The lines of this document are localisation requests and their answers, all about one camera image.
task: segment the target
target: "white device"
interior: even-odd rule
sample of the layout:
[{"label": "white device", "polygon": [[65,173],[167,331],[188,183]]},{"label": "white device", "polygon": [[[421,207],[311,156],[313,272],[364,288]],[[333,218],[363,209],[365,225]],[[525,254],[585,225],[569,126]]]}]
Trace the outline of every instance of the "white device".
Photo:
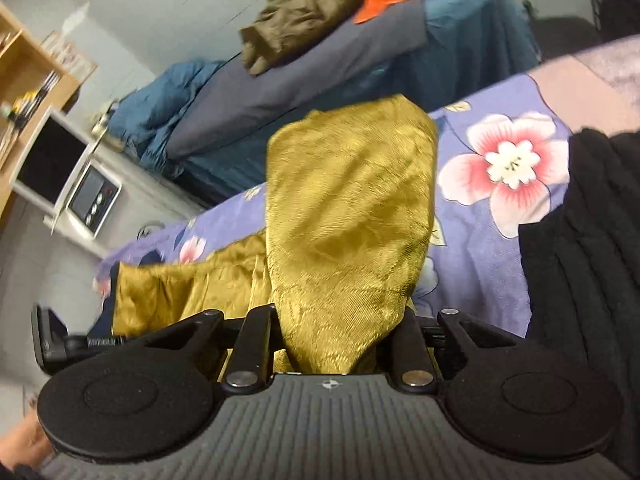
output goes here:
[{"label": "white device", "polygon": [[179,188],[111,151],[50,107],[12,175],[45,224],[99,258],[203,208]]}]

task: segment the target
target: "floral bedsheet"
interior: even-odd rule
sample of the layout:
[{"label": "floral bedsheet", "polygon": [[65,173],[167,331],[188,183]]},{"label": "floral bedsheet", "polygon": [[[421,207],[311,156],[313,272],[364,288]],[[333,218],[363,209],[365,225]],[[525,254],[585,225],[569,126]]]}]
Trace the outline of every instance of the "floral bedsheet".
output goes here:
[{"label": "floral bedsheet", "polygon": [[[539,221],[564,197],[567,126],[536,82],[517,75],[436,110],[436,219],[412,296],[421,316],[455,307],[524,336],[530,319],[518,226]],[[127,244],[98,266],[95,286],[110,293],[110,269],[192,262],[264,228],[266,185],[189,222]]]}]

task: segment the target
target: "gray ribbed surface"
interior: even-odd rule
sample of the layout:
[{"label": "gray ribbed surface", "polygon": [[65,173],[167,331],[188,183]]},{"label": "gray ribbed surface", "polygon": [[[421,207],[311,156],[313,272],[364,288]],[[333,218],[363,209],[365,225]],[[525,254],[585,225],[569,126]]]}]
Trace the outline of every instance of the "gray ribbed surface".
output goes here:
[{"label": "gray ribbed surface", "polygon": [[179,452],[103,466],[59,456],[52,480],[626,478],[599,455],[561,465],[516,463],[469,443],[435,400],[406,396],[383,376],[276,376],[260,394],[227,400],[212,425]]}]

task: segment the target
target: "gold garment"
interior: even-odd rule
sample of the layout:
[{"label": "gold garment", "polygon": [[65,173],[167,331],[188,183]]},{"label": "gold garment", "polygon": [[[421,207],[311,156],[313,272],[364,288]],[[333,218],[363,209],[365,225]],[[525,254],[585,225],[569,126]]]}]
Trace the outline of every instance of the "gold garment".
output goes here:
[{"label": "gold garment", "polygon": [[[244,317],[274,301],[296,370],[371,368],[362,357],[401,320],[424,261],[436,140],[433,121],[402,96],[285,126],[268,151],[266,243],[260,232],[202,263],[120,264],[113,333],[206,308]],[[274,369],[290,369],[286,356]]]},{"label": "gold garment", "polygon": [[402,319],[433,224],[436,141],[404,96],[271,137],[267,260],[296,370],[349,372]]}]

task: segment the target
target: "black circular disc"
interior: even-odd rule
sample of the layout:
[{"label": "black circular disc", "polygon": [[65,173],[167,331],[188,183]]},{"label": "black circular disc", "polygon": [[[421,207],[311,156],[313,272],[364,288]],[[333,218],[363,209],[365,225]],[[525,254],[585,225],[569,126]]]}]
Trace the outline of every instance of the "black circular disc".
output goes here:
[{"label": "black circular disc", "polygon": [[38,417],[53,446],[96,461],[162,455],[209,420],[212,387],[176,352],[140,348],[88,359],[53,376]]},{"label": "black circular disc", "polygon": [[472,440],[517,460],[556,462],[599,450],[622,414],[615,387],[538,346],[478,349],[451,381],[446,408]]}]

